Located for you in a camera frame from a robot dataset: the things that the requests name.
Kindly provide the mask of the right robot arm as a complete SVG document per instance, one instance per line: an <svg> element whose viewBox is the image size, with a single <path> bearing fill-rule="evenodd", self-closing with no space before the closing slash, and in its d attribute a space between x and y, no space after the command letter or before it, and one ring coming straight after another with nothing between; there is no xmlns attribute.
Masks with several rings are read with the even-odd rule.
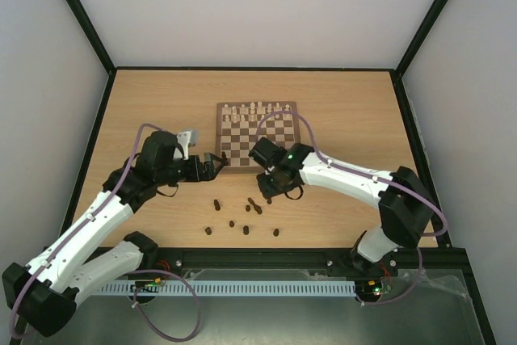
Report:
<svg viewBox="0 0 517 345"><path fill-rule="evenodd" d="M380 261L398 248L416 248L438 208L418 176L401 166L395 172L372 170L335 161L318 149L301 143L290 149L260 138L249 153L264 169L257 176L266 199L287 195L303 186L323 187L371 205L380 214L380 224L364 232L351 252L354 268L372 272Z"/></svg>

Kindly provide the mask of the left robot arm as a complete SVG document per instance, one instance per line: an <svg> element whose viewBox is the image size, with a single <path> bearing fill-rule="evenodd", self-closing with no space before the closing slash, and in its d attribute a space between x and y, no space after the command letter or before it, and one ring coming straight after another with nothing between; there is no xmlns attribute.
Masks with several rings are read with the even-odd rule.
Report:
<svg viewBox="0 0 517 345"><path fill-rule="evenodd" d="M105 284L129 272L155 271L158 244L140 232L124 237L114 248L91 255L120 224L132 217L162 186L214 180L228 159L189 153L196 132L177 134L155 128L134 141L132 152L110 173L90 207L48 248L26 265L12 263L2 274L6 303L11 309L10 332L17 318L43 336L56 334L77 307Z"/></svg>

